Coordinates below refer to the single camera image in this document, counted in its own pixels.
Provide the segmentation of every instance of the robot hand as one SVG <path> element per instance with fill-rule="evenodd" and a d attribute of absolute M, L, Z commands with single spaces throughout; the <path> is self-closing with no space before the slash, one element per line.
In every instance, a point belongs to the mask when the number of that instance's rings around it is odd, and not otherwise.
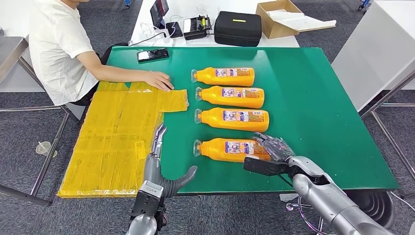
<path fill-rule="evenodd" d="M 177 180 L 169 180 L 161 174 L 161 145 L 167 128 L 161 124 L 155 133 L 151 153 L 144 167 L 144 183 L 139 189 L 130 213 L 130 228 L 126 235 L 154 235 L 167 225 L 164 219 L 164 199 L 175 195 L 195 176 L 197 166 Z"/>
<path fill-rule="evenodd" d="M 245 170 L 267 176 L 288 174 L 299 201 L 304 198 L 341 235 L 393 235 L 361 211 L 317 164 L 295 156 L 283 140 L 261 133 L 253 139 L 263 145 L 272 160 L 247 157 Z"/>

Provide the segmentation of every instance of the card reader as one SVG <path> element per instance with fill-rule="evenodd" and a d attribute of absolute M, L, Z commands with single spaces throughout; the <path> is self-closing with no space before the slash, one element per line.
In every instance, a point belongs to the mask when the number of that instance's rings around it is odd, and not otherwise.
<path fill-rule="evenodd" d="M 211 24 L 208 16 L 198 16 L 184 20 L 184 39 L 192 40 L 206 37 L 210 34 Z"/>

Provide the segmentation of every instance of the green tabletop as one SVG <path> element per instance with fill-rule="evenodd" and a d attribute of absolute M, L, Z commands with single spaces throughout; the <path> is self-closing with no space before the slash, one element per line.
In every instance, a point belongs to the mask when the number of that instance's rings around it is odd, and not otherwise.
<path fill-rule="evenodd" d="M 206 67 L 254 68 L 253 87 L 264 89 L 262 109 L 270 113 L 266 134 L 282 137 L 297 155 L 312 159 L 341 188 L 388 190 L 399 187 L 320 48 L 170 47 L 170 58 L 139 64 L 137 52 L 147 49 L 154 48 L 115 47 L 108 64 L 162 71 L 171 76 L 177 90 L 187 89 L 188 111 L 164 115 L 168 131 L 161 157 L 162 173 L 169 179 L 179 178 L 192 165 L 198 166 L 196 177 L 180 193 L 293 190 L 277 176 L 245 171 L 241 163 L 193 156 L 195 139 L 248 139 L 252 136 L 251 132 L 194 123 L 196 108 L 218 107 L 194 98 L 196 87 L 208 88 L 209 85 L 191 83 L 190 71 Z"/>

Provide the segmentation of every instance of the man's arm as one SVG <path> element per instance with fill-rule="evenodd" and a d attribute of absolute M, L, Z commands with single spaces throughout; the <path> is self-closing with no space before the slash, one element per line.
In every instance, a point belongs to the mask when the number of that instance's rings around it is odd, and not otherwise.
<path fill-rule="evenodd" d="M 76 56 L 78 60 L 99 81 L 108 82 L 146 82 L 162 91 L 174 89 L 170 77 L 162 72 L 143 70 L 126 70 L 113 66 L 102 65 L 93 51 L 87 51 Z"/>

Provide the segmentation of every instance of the yellow tape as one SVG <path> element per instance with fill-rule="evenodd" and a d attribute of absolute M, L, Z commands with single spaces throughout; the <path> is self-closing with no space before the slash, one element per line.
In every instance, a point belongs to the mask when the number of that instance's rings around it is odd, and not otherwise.
<path fill-rule="evenodd" d="M 101 82 L 58 196 L 134 197 L 163 112 L 187 110 L 187 91 L 161 92 L 146 83 Z"/>

